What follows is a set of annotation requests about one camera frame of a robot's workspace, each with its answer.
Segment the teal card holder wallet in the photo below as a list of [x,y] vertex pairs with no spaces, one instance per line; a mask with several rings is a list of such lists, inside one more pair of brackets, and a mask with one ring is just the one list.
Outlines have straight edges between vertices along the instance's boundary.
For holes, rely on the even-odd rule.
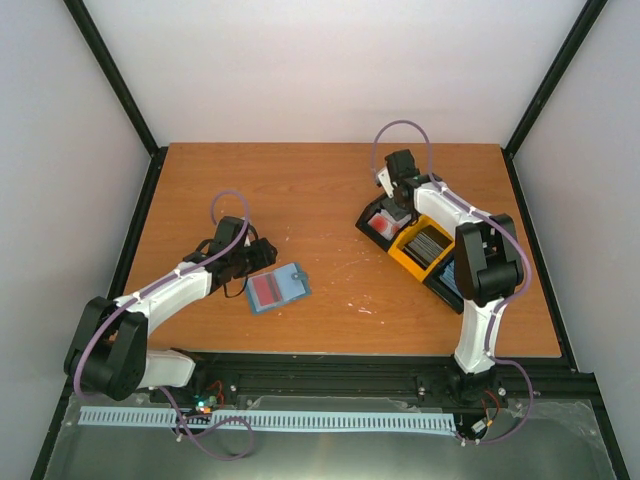
[[246,296],[253,314],[265,313],[310,296],[309,275],[297,262],[248,279]]

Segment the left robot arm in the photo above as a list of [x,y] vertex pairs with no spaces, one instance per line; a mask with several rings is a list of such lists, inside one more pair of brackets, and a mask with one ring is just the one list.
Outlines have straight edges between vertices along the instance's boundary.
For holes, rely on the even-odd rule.
[[196,361],[174,349],[151,350],[149,337],[188,305],[274,265],[276,258],[276,247],[248,221],[225,216],[212,238],[160,279],[129,295],[91,299],[63,364],[76,394],[121,401],[139,389],[172,387],[186,402],[201,400],[208,378]]

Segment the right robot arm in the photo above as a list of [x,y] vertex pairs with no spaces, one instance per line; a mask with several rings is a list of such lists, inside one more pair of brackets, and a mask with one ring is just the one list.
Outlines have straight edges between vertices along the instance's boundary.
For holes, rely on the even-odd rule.
[[530,284],[531,265],[517,241],[513,219],[479,210],[437,177],[421,175],[408,150],[387,155],[385,163],[376,180],[388,198],[452,238],[454,281],[463,299],[454,358],[464,373],[484,373],[496,363],[504,310]]

